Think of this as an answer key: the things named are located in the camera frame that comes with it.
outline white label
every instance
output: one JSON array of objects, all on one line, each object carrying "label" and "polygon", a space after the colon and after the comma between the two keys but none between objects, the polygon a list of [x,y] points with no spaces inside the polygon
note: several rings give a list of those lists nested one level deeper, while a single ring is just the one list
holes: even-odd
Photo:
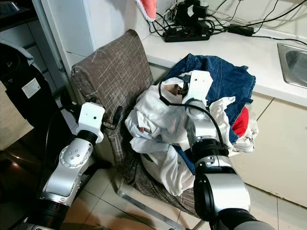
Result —
[{"label": "white label", "polygon": [[29,83],[21,88],[27,98],[32,97],[37,91],[40,89],[40,85],[38,84],[36,78],[32,79]]},{"label": "white label", "polygon": [[189,17],[192,17],[192,15],[194,14],[194,12],[193,12],[193,6],[194,6],[194,5],[191,5],[191,6],[188,8],[188,16],[189,16]]}]

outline tile floor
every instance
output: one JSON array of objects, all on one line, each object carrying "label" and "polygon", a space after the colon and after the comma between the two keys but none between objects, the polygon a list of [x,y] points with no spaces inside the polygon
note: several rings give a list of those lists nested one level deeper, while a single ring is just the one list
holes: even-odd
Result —
[{"label": "tile floor", "polygon": [[[99,169],[74,201],[62,225],[63,230],[168,230],[166,223],[154,218],[116,194],[121,176],[115,168]],[[192,229],[199,219],[179,209],[144,196],[124,184],[122,190],[152,209]],[[299,207],[261,190],[248,187],[251,214],[277,230],[306,230],[307,209]],[[205,224],[201,230],[209,230]]]}]

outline sink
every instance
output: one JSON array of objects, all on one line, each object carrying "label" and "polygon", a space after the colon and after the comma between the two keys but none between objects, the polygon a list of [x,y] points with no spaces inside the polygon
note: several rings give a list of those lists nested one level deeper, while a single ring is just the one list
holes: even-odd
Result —
[{"label": "sink", "polygon": [[284,81],[307,88],[307,49],[282,43],[277,47]]}]

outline gray fabric chair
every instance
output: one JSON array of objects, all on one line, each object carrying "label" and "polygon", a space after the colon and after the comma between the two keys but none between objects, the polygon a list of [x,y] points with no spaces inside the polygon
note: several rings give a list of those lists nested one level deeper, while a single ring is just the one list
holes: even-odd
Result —
[{"label": "gray fabric chair", "polygon": [[120,38],[97,49],[73,66],[71,77],[87,99],[95,97],[106,108],[110,123],[117,107],[123,107],[118,127],[116,130],[107,129],[106,135],[112,146],[115,167],[126,182],[146,196],[197,216],[193,189],[186,190],[181,196],[170,195],[144,169],[140,155],[132,150],[129,143],[132,136],[124,121],[135,105],[136,98],[153,84],[146,54],[137,33],[128,30]]}]

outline kitchen counter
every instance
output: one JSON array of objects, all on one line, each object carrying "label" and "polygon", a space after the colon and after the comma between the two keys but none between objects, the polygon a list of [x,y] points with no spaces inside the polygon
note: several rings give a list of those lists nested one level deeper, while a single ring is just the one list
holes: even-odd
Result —
[{"label": "kitchen counter", "polygon": [[[291,34],[266,29],[261,29],[257,35],[295,38]],[[279,42],[306,48],[291,41],[251,38],[230,33],[214,35],[209,41],[165,43],[156,35],[150,35],[142,41],[150,63],[171,68],[188,53],[219,56],[235,66],[248,66],[248,72],[256,76],[255,92],[307,107],[307,89],[287,84],[283,80],[277,50]]]}]

